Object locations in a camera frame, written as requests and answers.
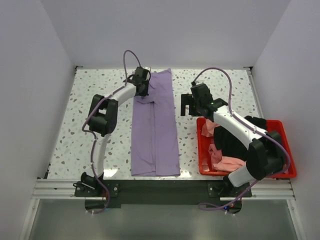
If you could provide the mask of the purple t shirt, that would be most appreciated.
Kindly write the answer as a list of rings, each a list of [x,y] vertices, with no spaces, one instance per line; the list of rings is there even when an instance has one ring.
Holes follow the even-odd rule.
[[[172,71],[152,73],[147,96],[133,99],[131,175],[180,175]]]

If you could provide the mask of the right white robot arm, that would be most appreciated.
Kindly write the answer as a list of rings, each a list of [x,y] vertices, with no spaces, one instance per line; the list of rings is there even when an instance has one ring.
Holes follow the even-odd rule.
[[[204,117],[226,129],[247,150],[245,165],[223,178],[222,189],[227,196],[235,196],[246,183],[289,169],[291,158],[281,135],[250,123],[232,110],[230,102],[213,99],[206,84],[194,84],[190,93],[181,95],[181,116],[185,116],[186,108],[189,115]]]

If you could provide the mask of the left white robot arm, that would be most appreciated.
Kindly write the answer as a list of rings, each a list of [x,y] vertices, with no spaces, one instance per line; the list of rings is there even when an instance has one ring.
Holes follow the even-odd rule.
[[[109,137],[116,129],[119,106],[133,97],[146,97],[150,80],[150,70],[138,66],[134,73],[124,80],[123,86],[107,95],[93,96],[89,114],[82,126],[84,133],[90,133],[94,137],[90,152],[93,179],[87,180],[84,175],[81,177],[81,181],[86,185],[86,191],[92,196],[99,196],[104,190],[102,183],[104,156]]]

